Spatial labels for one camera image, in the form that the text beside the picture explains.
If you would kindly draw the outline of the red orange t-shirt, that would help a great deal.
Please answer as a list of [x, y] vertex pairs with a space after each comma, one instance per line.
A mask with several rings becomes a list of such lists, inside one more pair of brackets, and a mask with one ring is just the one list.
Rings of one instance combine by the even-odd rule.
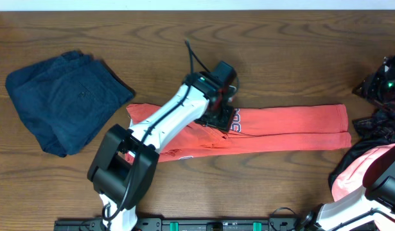
[[228, 132], [195, 122], [205, 101], [127, 107], [134, 136], [152, 144], [159, 161], [268, 151], [337, 150], [351, 147], [344, 105], [239, 108]]

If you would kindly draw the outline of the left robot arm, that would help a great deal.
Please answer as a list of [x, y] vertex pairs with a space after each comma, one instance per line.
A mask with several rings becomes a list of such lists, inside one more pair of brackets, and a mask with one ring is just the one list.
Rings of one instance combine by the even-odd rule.
[[101, 221], [89, 230], [132, 230], [136, 205], [152, 184], [164, 147], [192, 122], [227, 133], [235, 111], [228, 104], [237, 74], [226, 62], [212, 72], [189, 73], [178, 92], [154, 114], [130, 128], [105, 134], [87, 178], [103, 202]]

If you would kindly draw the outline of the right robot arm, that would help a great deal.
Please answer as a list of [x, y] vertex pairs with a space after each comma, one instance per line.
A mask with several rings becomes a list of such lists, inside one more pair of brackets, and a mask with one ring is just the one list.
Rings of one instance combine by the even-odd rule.
[[294, 230], [395, 230], [395, 55], [353, 94], [376, 106], [355, 119], [360, 141], [328, 177], [333, 203], [321, 204], [294, 223]]

